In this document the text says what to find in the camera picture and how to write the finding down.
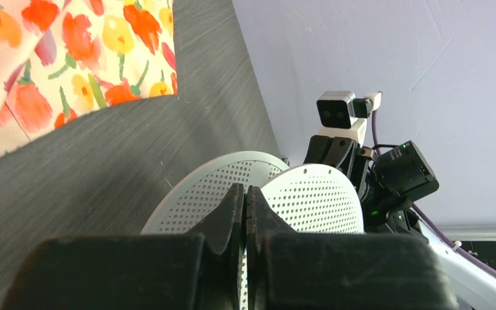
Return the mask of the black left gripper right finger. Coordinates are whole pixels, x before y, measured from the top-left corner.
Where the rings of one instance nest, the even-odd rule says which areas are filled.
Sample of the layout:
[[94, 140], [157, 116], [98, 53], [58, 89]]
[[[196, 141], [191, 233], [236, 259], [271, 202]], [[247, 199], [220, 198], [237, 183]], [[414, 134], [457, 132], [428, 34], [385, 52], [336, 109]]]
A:
[[246, 196], [249, 309], [456, 309], [437, 256], [405, 234], [296, 232]]

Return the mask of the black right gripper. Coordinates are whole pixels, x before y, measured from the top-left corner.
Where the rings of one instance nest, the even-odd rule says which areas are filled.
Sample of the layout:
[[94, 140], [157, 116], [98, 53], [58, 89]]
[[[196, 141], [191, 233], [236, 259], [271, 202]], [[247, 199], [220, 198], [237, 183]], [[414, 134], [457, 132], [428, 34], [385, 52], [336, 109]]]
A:
[[371, 197], [375, 193], [375, 178], [370, 163], [376, 159], [376, 151], [351, 138], [314, 135], [304, 163], [336, 168], [349, 179], [359, 197]]

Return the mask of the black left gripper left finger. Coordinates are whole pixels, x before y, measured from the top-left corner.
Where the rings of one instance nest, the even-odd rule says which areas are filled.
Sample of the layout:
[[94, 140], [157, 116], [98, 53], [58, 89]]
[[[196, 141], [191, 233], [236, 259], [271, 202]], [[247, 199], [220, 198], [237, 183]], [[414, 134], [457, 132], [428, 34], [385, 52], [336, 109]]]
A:
[[238, 309], [244, 187], [183, 234], [45, 240], [3, 309]]

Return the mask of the white perforated spool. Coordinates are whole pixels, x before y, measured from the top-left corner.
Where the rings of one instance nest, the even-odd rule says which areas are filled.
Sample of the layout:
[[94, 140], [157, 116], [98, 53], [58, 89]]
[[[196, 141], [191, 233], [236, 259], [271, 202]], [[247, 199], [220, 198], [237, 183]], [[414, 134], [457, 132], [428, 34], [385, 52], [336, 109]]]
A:
[[321, 164], [289, 168], [262, 152], [237, 152], [203, 164], [182, 179], [161, 201], [143, 234], [183, 234], [210, 214], [231, 185], [244, 187], [240, 306], [247, 302], [246, 196], [261, 189], [270, 208], [298, 233], [362, 234], [357, 194], [339, 170]]

